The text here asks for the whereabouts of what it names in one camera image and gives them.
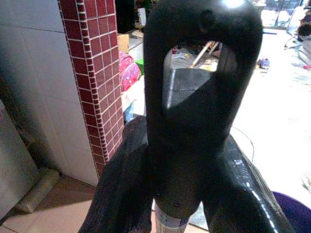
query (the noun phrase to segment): cardboard box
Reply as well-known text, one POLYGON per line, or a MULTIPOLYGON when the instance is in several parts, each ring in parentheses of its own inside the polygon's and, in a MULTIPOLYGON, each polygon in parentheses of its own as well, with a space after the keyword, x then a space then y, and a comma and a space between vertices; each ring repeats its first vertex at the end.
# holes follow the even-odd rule
POLYGON ((130 45, 130 37, 128 34, 119 34, 118 35, 118 46, 119 51, 128 53, 130 45))

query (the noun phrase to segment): pink bag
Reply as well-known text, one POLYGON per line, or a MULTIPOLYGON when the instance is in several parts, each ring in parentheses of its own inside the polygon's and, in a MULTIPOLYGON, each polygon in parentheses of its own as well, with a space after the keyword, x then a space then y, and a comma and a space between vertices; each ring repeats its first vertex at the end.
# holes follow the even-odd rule
POLYGON ((127 91, 139 79, 140 70, 134 59, 123 51, 119 51, 119 64, 122 91, 127 91))

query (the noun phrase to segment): white tiled wall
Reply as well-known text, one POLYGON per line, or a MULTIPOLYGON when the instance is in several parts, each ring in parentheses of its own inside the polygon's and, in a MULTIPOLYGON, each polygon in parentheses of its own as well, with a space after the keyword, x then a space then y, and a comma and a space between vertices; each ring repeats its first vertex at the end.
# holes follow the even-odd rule
POLYGON ((3 0, 0 72, 39 161, 96 185, 98 178, 56 0, 3 0))

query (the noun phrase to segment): white floor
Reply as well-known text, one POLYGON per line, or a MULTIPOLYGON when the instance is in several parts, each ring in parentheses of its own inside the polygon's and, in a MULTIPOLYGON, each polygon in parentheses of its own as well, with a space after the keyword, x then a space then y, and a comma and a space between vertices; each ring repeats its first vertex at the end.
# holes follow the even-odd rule
POLYGON ((264 35, 260 52, 271 67, 255 70, 233 125, 253 141, 253 162, 270 189, 311 208, 300 179, 311 172, 311 71, 295 51, 283 50, 290 36, 276 32, 264 35))

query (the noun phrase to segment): label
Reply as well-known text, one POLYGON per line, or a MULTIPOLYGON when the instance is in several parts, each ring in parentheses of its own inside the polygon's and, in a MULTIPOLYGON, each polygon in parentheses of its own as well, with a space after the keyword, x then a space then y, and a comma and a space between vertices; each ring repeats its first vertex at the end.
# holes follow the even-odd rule
POLYGON ((155 203, 156 233, 183 233, 189 218, 174 218, 163 211, 155 203))

